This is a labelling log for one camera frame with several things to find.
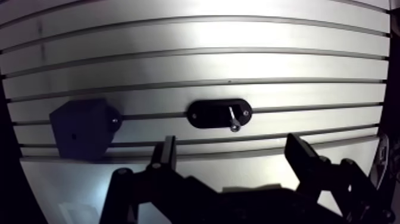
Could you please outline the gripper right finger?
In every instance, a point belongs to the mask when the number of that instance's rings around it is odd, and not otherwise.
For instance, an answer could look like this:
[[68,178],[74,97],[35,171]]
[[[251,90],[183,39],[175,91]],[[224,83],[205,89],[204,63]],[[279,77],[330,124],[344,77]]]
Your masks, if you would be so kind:
[[347,223],[395,221],[394,212],[355,161],[343,158],[339,164],[333,164],[292,133],[287,135],[284,154],[299,180],[296,192],[313,201],[318,200],[322,191],[331,192]]

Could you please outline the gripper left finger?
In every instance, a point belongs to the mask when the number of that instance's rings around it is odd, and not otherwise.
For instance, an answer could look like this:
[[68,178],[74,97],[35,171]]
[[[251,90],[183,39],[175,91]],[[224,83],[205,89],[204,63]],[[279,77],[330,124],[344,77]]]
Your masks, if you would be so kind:
[[111,176],[101,223],[138,223],[139,206],[152,203],[171,223],[217,223],[217,193],[193,177],[176,172],[176,138],[156,144],[142,172],[122,167]]

